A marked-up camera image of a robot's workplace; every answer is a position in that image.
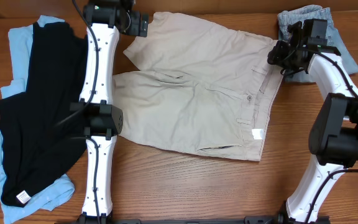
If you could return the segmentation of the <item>beige khaki shorts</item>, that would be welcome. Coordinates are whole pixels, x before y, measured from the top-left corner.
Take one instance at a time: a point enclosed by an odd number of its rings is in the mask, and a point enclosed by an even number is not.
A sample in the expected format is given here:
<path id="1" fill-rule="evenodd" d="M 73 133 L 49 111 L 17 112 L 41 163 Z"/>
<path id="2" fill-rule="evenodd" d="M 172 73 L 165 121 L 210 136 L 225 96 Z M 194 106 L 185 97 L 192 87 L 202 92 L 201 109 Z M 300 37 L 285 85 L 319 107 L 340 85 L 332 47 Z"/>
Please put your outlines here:
<path id="1" fill-rule="evenodd" d="M 114 76 L 122 137 L 199 156 L 259 161 L 282 82 L 276 40 L 180 13 L 157 12 Z"/>

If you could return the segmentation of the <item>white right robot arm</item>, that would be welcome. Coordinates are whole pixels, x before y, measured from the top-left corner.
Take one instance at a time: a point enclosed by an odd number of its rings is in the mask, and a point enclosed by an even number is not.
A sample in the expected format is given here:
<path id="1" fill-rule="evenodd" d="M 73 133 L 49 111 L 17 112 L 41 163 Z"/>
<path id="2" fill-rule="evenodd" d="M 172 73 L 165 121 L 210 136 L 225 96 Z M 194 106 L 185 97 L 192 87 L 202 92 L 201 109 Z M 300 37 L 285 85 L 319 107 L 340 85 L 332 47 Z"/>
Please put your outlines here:
<path id="1" fill-rule="evenodd" d="M 308 138 L 311 158 L 301 182 L 275 216 L 246 217 L 245 223 L 329 223 L 319 209 L 337 180 L 355 172 L 358 161 L 358 88 L 342 65 L 335 47 L 295 48 L 278 41 L 268 62 L 304 68 L 324 98 Z"/>

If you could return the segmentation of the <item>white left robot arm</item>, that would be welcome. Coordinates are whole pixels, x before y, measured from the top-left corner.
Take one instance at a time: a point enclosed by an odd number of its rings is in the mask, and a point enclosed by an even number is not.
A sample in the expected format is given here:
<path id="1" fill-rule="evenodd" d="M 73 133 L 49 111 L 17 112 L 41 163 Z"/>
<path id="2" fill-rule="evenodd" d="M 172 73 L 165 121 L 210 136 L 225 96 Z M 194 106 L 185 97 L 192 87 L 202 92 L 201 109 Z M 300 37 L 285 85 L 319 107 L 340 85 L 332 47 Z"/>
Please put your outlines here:
<path id="1" fill-rule="evenodd" d="M 124 116 L 114 106 L 114 57 L 120 35 L 146 37 L 149 17 L 133 10 L 134 0 L 90 1 L 80 16 L 86 24 L 88 54 L 78 102 L 70 109 L 85 120 L 88 171 L 86 195 L 77 223 L 111 223 L 112 156 Z"/>

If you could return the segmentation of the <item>light blue denim shorts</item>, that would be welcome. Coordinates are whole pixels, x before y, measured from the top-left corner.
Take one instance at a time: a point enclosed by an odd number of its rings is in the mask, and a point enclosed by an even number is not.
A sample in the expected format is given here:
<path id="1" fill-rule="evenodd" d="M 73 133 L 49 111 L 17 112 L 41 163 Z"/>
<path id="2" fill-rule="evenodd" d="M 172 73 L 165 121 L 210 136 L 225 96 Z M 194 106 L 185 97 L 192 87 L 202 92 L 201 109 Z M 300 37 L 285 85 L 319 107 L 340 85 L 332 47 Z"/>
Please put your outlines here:
<path id="1" fill-rule="evenodd" d="M 283 11 L 278 14 L 277 18 L 279 25 L 278 39 L 284 41 L 288 41 L 290 38 L 290 33 L 288 32 L 289 25 L 295 24 L 298 21 L 303 22 L 307 19 L 327 20 L 326 38 L 328 45 L 335 46 L 340 51 L 342 65 L 349 75 L 358 73 L 358 65 L 346 49 L 339 31 L 335 28 L 329 7 L 323 8 L 322 6 L 312 4 L 291 11 Z"/>

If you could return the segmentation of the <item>black garment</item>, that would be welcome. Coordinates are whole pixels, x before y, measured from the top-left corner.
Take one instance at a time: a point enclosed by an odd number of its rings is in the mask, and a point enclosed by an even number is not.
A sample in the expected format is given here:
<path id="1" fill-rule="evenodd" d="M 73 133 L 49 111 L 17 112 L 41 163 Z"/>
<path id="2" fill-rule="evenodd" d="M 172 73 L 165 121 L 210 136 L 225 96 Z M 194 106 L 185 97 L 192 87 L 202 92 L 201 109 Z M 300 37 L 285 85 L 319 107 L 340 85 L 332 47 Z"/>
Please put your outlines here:
<path id="1" fill-rule="evenodd" d="M 65 174 L 86 149 L 80 116 L 61 126 L 79 100 L 86 70 L 87 41 L 66 22 L 33 26 L 27 88 L 0 100 L 3 204 L 24 207 L 30 197 Z"/>

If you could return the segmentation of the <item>light blue shirt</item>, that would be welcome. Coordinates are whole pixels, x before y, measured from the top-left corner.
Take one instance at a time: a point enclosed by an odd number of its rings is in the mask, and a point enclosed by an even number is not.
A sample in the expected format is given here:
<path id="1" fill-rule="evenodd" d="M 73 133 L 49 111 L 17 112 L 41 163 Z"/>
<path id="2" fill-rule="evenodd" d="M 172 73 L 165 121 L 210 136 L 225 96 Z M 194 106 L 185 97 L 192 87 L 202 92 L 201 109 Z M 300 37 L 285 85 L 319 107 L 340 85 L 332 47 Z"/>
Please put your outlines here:
<path id="1" fill-rule="evenodd" d="M 33 26 L 12 28 L 8 32 L 9 48 L 11 53 L 13 79 L 8 86 L 1 87 L 3 99 L 26 90 L 29 71 L 30 53 L 33 44 Z M 2 167 L 2 140 L 0 133 L 0 196 L 6 181 L 6 173 Z M 52 211 L 54 208 L 66 203 L 74 194 L 75 186 L 70 178 L 64 174 L 43 191 L 33 196 L 29 203 L 21 207 L 1 204 L 4 223 L 14 223 L 25 218 L 37 210 Z"/>

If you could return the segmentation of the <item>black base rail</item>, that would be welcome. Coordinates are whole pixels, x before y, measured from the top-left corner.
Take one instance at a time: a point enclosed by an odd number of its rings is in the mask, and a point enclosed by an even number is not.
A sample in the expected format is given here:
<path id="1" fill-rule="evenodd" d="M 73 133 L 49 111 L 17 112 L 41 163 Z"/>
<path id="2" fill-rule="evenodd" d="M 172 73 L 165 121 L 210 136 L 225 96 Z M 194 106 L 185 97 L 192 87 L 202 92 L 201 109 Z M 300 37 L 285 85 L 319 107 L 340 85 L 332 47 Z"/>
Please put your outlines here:
<path id="1" fill-rule="evenodd" d="M 243 219 L 201 219 L 201 220 L 112 220 L 111 217 L 102 217 L 97 221 L 96 217 L 87 217 L 81 215 L 77 220 L 64 222 L 64 224 L 274 224 L 274 223 L 298 223 L 296 221 L 279 221 L 274 216 L 248 216 Z"/>

